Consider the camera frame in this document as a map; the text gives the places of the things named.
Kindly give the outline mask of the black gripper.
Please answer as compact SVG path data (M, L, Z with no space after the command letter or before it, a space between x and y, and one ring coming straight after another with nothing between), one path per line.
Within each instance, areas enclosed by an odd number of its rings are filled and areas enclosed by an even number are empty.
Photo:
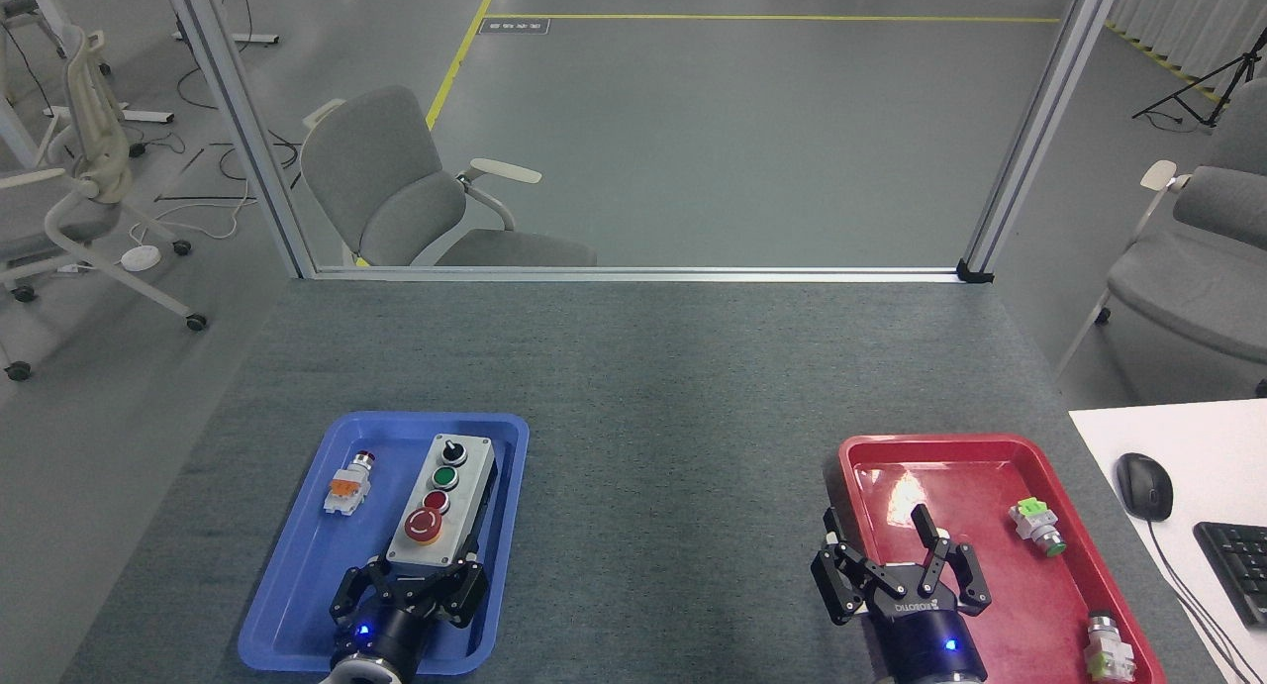
M906 594L901 598L872 585L883 578L879 562L835 532L824 536L810 571L829 619L836 626L848 624L867 604L867 621L875 635L886 671L896 683L986 681L986 666L963 617L982 616L995 602L976 550L943 536L924 503L914 507L911 518L926 548L924 565L888 562L884 566L905 588ZM958 594L940 580L946 565L955 578Z
M468 630L490 586L484 562L457 559L422 580L392 580L372 556L348 567L329 605L337 680L412 680L435 619Z

